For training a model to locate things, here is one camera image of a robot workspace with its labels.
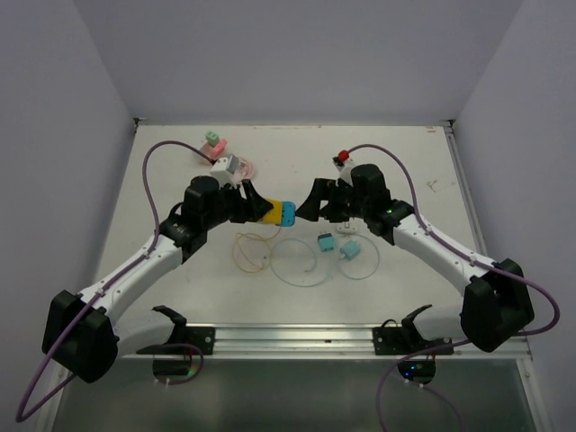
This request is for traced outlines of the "pink socket adapter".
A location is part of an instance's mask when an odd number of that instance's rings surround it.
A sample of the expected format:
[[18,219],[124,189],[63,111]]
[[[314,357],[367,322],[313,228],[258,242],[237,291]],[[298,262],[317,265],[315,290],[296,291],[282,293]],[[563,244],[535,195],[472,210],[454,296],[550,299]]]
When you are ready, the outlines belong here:
[[227,144],[225,139],[221,139],[218,143],[206,141],[201,147],[201,152],[210,159],[218,159],[223,155]]

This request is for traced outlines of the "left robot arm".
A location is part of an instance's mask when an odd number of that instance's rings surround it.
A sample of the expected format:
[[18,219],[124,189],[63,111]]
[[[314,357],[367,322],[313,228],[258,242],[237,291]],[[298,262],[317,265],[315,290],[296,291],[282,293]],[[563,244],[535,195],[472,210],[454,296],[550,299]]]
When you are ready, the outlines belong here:
[[248,180],[220,185],[211,176],[197,176],[123,267],[78,294],[62,291],[53,298],[42,352],[87,383],[99,380],[134,346],[118,323],[148,288],[203,247],[210,230],[226,222],[260,222],[273,208]]

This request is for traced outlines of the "yellow cube socket adapter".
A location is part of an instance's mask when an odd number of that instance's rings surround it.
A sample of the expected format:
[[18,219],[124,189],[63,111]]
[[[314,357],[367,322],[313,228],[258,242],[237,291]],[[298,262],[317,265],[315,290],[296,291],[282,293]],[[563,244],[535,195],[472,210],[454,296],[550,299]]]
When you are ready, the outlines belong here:
[[272,204],[272,209],[263,216],[261,222],[264,224],[280,225],[283,219],[283,203],[273,199],[266,199],[266,201]]

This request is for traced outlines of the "light blue charger plug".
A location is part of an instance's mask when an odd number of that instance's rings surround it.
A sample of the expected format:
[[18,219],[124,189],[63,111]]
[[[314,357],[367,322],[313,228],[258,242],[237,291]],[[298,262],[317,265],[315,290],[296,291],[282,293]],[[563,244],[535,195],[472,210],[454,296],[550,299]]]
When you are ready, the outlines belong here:
[[354,260],[361,252],[361,246],[354,240],[349,240],[339,248],[340,257],[346,261]]

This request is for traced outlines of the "blue power socket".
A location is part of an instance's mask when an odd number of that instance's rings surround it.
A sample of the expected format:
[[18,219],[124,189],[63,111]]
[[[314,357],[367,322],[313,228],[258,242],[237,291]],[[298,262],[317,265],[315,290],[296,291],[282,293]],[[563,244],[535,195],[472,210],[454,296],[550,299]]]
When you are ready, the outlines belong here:
[[282,228],[292,227],[296,219],[296,206],[294,202],[284,201],[281,208],[281,221],[279,226]]

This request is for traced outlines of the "left black mount plate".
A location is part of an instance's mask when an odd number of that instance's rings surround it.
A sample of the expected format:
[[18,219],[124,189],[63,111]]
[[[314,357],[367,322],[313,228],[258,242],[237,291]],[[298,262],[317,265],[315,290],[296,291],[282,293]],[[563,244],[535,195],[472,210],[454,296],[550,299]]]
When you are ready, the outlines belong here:
[[160,348],[148,344],[136,351],[138,355],[190,355],[193,351],[184,347],[168,347],[173,344],[187,344],[199,348],[204,355],[210,356],[215,343],[216,328],[207,326],[186,326],[177,328]]

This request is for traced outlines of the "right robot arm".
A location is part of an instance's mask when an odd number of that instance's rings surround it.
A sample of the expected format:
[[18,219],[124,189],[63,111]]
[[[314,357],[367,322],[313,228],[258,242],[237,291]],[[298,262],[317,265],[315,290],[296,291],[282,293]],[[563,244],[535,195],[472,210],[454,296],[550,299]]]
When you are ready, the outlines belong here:
[[306,221],[360,219],[376,237],[419,258],[456,289],[462,298],[457,304],[427,304],[402,319],[396,335],[411,353],[445,339],[467,339],[492,352],[535,317],[515,261],[466,253],[446,236],[433,239],[431,225],[418,219],[411,204],[392,198],[374,164],[343,167],[337,180],[315,179],[296,215]]

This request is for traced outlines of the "black mount plate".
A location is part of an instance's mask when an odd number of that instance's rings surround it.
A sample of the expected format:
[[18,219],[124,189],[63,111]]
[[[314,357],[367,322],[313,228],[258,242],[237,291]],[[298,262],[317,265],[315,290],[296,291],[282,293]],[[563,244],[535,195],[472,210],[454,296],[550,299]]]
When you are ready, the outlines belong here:
[[187,344],[199,348],[204,355],[210,356],[215,343],[216,328],[207,326],[186,326],[177,328],[160,348],[148,344],[136,351],[138,355],[190,355],[193,351],[184,347],[168,347],[173,344]]
[[409,319],[397,323],[387,319],[372,328],[373,350],[377,356],[405,356],[433,347],[450,344],[451,338],[423,338]]

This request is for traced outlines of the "white socket adapter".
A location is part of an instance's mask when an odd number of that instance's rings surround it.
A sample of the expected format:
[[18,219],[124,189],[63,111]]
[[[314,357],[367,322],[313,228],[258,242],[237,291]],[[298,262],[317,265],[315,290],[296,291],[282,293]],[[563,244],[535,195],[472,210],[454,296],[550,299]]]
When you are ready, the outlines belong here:
[[360,224],[356,220],[340,222],[336,225],[336,232],[343,235],[355,235],[360,229]]

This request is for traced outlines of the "teal charger plug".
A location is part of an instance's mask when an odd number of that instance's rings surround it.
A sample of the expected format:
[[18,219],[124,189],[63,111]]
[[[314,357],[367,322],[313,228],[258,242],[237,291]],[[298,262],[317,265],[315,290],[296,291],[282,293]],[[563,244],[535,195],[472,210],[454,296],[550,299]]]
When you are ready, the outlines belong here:
[[319,234],[317,237],[317,242],[319,251],[322,253],[333,251],[336,248],[336,241],[331,233]]

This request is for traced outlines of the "right black mount plate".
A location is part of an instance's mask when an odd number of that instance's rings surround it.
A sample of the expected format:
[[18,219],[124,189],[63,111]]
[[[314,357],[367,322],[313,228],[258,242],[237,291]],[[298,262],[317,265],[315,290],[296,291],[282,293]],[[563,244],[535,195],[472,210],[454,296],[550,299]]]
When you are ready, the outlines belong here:
[[387,319],[372,328],[373,350],[377,356],[405,356],[433,347],[450,344],[451,338],[423,338],[409,319],[397,323]]

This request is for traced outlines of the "green plug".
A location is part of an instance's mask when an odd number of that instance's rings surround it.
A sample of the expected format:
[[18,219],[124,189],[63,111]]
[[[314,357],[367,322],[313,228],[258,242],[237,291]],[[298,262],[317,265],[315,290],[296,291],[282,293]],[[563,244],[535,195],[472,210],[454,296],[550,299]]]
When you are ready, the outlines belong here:
[[205,138],[206,138],[207,143],[212,147],[215,147],[216,145],[218,145],[220,143],[220,140],[221,140],[220,136],[216,132],[211,131],[211,130],[206,132]]

